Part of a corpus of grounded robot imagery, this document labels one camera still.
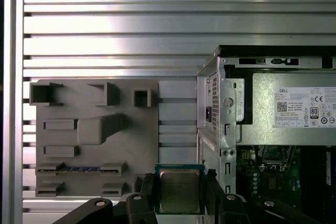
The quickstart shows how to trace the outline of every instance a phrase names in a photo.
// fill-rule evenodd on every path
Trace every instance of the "black clamp arm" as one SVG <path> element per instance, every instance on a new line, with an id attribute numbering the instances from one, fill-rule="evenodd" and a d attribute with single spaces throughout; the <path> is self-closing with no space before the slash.
<path id="1" fill-rule="evenodd" d="M 126 201 L 113 206 L 108 199 L 91 199 L 54 224 L 89 224 L 100 221 L 112 224 L 158 224 L 154 213 L 158 191 L 156 186 L 154 174 L 146 174 L 140 193 L 128 196 Z M 254 212 L 254 216 L 257 216 L 250 218 L 250 212 L 246 211 L 248 203 L 239 195 L 225 194 L 216 179 L 215 170 L 208 171 L 204 189 L 207 209 L 205 218 L 211 224 L 275 223 L 264 222 L 268 217 L 273 218 L 276 223 L 319 224 L 303 213 L 273 199 L 261 200 L 257 206 L 249 208 Z"/>

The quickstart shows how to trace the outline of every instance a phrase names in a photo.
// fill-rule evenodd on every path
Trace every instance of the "metal slatted wall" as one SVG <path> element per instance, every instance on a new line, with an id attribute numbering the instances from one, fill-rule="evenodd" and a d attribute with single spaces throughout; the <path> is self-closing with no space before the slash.
<path id="1" fill-rule="evenodd" d="M 87 200 L 35 198 L 30 82 L 159 77 L 160 162 L 195 163 L 196 69 L 217 45 L 334 45 L 336 37 L 336 0 L 16 0 L 15 7 L 16 81 L 23 82 L 14 90 L 22 89 L 16 99 L 24 104 L 8 139 L 19 149 L 14 160 L 23 160 L 23 182 L 15 188 L 24 190 L 23 203 L 16 196 L 3 219 L 15 223 L 22 222 L 21 207 L 23 223 L 52 223 Z M 17 162 L 11 165 L 21 175 Z M 168 223 L 193 221 L 174 218 Z"/>

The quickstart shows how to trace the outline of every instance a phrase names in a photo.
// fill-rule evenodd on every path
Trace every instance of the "ventilation slots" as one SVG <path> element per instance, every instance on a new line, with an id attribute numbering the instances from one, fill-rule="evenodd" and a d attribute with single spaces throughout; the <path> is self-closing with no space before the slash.
<path id="1" fill-rule="evenodd" d="M 217 77 L 214 78 L 212 83 L 212 127 L 214 131 L 217 131 L 218 126 L 218 110 L 219 110 L 219 103 L 218 103 L 218 94 L 217 94 Z"/>

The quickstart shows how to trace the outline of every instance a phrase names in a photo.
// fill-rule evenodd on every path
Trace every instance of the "white label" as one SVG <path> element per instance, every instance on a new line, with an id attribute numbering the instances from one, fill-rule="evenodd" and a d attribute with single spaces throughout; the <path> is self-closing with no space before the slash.
<path id="1" fill-rule="evenodd" d="M 336 88 L 280 88 L 275 127 L 336 127 Z"/>
<path id="2" fill-rule="evenodd" d="M 326 152 L 326 172 L 327 172 L 327 185 L 331 186 L 331 159 L 330 152 Z"/>
<path id="3" fill-rule="evenodd" d="M 212 149 L 213 152 L 215 151 L 215 146 L 212 143 L 210 143 L 210 141 L 203 138 L 203 142 L 206 143 L 206 145 L 209 146 L 209 148 Z"/>

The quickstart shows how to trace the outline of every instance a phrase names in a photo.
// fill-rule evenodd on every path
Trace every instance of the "qr code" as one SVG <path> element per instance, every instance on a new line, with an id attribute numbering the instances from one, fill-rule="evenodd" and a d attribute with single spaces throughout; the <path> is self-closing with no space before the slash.
<path id="1" fill-rule="evenodd" d="M 278 112 L 287 112 L 287 102 L 278 102 Z"/>

